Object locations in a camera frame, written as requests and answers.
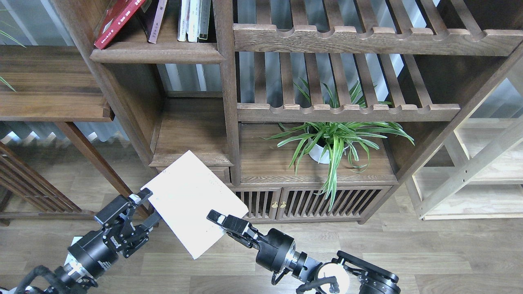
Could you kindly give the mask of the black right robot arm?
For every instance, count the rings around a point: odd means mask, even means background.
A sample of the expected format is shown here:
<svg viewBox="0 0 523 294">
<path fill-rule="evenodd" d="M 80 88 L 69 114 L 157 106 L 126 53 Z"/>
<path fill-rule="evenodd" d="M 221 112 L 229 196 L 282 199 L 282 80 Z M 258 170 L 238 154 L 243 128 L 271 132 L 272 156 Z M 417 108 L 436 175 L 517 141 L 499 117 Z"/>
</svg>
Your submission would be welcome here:
<svg viewBox="0 0 523 294">
<path fill-rule="evenodd" d="M 234 240 L 258 250 L 256 263 L 273 272 L 273 285 L 291 272 L 302 282 L 296 289 L 297 294 L 311 289 L 318 294 L 345 294 L 349 276 L 354 275 L 360 283 L 361 294 L 400 293 L 397 275 L 344 251 L 338 251 L 330 262 L 322 263 L 305 252 L 297 252 L 295 240 L 278 229 L 272 228 L 263 235 L 250 222 L 215 210 L 209 212 L 207 219 L 220 225 Z"/>
</svg>

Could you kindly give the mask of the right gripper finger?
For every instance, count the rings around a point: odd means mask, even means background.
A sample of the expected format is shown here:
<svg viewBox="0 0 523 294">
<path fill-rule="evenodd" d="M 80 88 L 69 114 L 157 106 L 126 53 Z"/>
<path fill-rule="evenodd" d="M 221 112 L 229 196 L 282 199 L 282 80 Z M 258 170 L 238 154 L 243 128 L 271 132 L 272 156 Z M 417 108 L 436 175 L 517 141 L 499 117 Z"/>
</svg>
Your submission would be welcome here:
<svg viewBox="0 0 523 294">
<path fill-rule="evenodd" d="M 207 215 L 207 219 L 209 221 L 211 221 L 212 223 L 214 223 L 215 225 L 223 227 L 224 221 L 226 220 L 226 215 L 221 214 L 221 213 L 211 209 Z"/>
</svg>

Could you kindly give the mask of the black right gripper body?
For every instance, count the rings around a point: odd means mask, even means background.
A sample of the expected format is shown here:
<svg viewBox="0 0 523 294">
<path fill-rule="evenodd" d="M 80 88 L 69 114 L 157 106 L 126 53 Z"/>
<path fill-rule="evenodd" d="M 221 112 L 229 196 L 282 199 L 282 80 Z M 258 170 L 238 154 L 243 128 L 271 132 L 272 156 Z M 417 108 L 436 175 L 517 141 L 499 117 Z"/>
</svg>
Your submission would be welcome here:
<svg viewBox="0 0 523 294">
<path fill-rule="evenodd" d="M 265 269 L 272 272 L 295 269 L 295 239 L 286 233 L 272 228 L 264 236 L 250 222 L 232 215 L 221 215 L 221 227 L 243 246 L 258 250 L 256 263 Z"/>
</svg>

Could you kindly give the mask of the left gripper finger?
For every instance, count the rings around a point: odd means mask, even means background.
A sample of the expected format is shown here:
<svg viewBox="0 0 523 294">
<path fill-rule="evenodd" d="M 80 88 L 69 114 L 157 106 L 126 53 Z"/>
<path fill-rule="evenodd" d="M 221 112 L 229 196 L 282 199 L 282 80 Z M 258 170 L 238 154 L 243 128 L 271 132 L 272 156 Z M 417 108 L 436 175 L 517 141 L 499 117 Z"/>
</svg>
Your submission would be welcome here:
<svg viewBox="0 0 523 294">
<path fill-rule="evenodd" d="M 142 205 L 152 195 L 153 192 L 149 188 L 143 188 L 137 194 L 131 194 L 130 199 L 135 205 Z"/>
<path fill-rule="evenodd" d="M 161 220 L 162 220 L 162 216 L 159 213 L 152 213 L 142 222 L 141 225 L 142 225 L 143 229 L 147 229 L 147 230 L 151 231 L 153 227 L 158 226 L 158 223 Z"/>
</svg>

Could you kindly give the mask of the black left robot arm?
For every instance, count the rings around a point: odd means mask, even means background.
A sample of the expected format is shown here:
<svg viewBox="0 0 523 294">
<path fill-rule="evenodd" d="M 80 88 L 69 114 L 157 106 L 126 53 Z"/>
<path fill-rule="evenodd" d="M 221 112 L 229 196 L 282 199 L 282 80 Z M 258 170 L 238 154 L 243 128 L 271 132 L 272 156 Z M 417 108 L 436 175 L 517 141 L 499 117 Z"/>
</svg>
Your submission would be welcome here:
<svg viewBox="0 0 523 294">
<path fill-rule="evenodd" d="M 140 225 L 132 224 L 136 209 L 152 191 L 140 190 L 129 197 L 117 196 L 101 209 L 95 220 L 101 224 L 97 231 L 90 231 L 72 244 L 68 251 L 72 260 L 51 272 L 45 266 L 35 267 L 14 289 L 17 294 L 85 294 L 97 287 L 97 279 L 118 260 L 130 257 L 149 240 L 149 233 L 161 216 L 151 214 Z"/>
</svg>

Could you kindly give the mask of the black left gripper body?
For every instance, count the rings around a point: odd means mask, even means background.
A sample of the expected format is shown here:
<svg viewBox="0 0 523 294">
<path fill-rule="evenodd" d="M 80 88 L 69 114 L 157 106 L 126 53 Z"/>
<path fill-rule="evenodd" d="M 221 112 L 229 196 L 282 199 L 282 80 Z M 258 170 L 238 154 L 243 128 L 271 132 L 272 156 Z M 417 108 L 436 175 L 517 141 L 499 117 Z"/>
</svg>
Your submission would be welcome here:
<svg viewBox="0 0 523 294">
<path fill-rule="evenodd" d="M 149 240 L 149 230 L 133 226 L 138 205 L 129 197 L 117 196 L 95 216 L 101 224 L 68 248 L 69 253 L 93 278 L 99 278 L 118 260 L 128 258 Z"/>
</svg>

